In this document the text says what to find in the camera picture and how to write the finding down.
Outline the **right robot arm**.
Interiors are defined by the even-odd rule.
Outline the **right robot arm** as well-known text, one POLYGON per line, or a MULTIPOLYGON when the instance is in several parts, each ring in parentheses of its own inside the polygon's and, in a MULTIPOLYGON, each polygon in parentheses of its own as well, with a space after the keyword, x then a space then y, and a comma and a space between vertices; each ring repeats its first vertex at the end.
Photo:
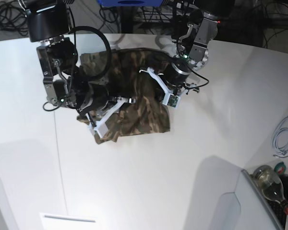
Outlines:
POLYGON ((83 116, 90 111, 103 109, 109 102, 108 89, 97 84, 110 69, 112 52, 105 35, 91 26, 69 25, 67 5, 71 0, 20 0, 25 13, 31 42, 39 42, 37 55, 43 73, 47 103, 53 110, 61 107, 75 109, 83 116), (65 34, 89 31, 96 34, 106 48, 105 67, 96 75, 89 75, 76 65, 76 42, 65 34))

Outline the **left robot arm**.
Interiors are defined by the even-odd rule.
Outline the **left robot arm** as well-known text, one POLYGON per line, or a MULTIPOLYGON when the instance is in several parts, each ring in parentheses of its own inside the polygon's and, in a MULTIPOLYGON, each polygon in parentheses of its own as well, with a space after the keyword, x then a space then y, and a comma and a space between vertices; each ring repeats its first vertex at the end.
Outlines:
POLYGON ((209 79, 197 73, 208 62, 208 44, 218 32, 217 25, 229 17, 233 0, 175 0, 172 4, 173 40, 176 54, 161 77, 177 94, 199 91, 209 79))

